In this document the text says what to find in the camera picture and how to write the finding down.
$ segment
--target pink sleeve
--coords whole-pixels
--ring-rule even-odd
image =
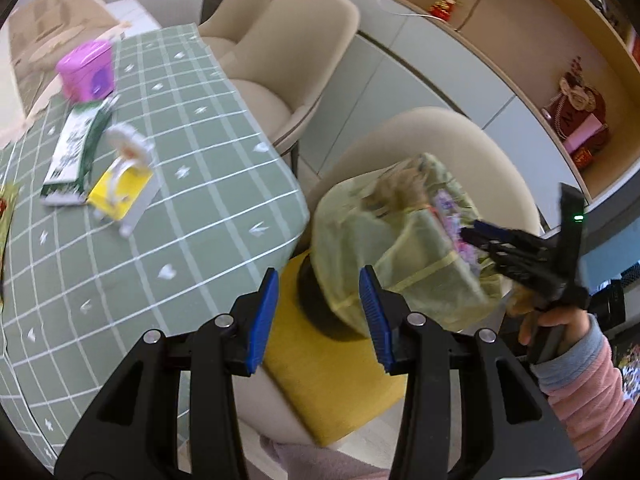
[[[575,381],[548,395],[585,470],[606,451],[634,407],[624,399],[622,376],[604,336],[595,361]]]

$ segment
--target beige chair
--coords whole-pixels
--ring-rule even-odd
[[[349,0],[273,0],[220,65],[276,150],[292,151],[358,29]]]
[[[198,27],[200,36],[216,59],[220,59],[242,40],[270,1],[222,0],[216,12]]]
[[[538,210],[515,166],[478,126],[444,108],[409,110],[352,144],[307,197],[310,212],[313,214],[334,185],[423,152],[432,153],[446,165],[482,218],[504,227],[540,232]],[[497,331],[503,315],[504,310],[496,311],[481,324]],[[279,442],[313,442],[277,382],[262,368],[249,379],[234,377],[234,390],[238,416],[259,433]],[[335,398],[347,394],[332,392]]]

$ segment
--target green and white package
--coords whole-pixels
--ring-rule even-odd
[[[53,152],[40,199],[46,205],[82,205],[91,186],[91,168],[100,136],[118,97],[80,103],[71,109]]]

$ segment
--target blue object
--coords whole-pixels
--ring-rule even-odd
[[[254,374],[264,358],[267,348],[271,323],[278,304],[278,273],[270,269],[260,285],[260,305],[249,330],[247,343],[246,367]]]
[[[358,280],[360,303],[362,303],[367,318],[378,362],[385,367],[385,372],[389,373],[396,360],[393,355],[391,329],[382,311],[382,302],[378,295],[377,288],[379,287],[378,279],[372,275],[369,269],[366,267],[360,269],[360,279]]]

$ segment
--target green checkered tablecloth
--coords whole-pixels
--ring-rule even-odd
[[[69,110],[62,96],[0,154],[2,178],[21,186],[5,253],[0,402],[50,469],[145,330],[188,332],[227,312],[267,267],[286,264],[308,219],[289,168],[194,25],[123,40],[113,59],[114,121],[151,137],[159,159],[161,190],[133,236],[86,206],[41,205]],[[94,181],[113,158],[101,139]],[[178,418],[181,440],[187,424]]]

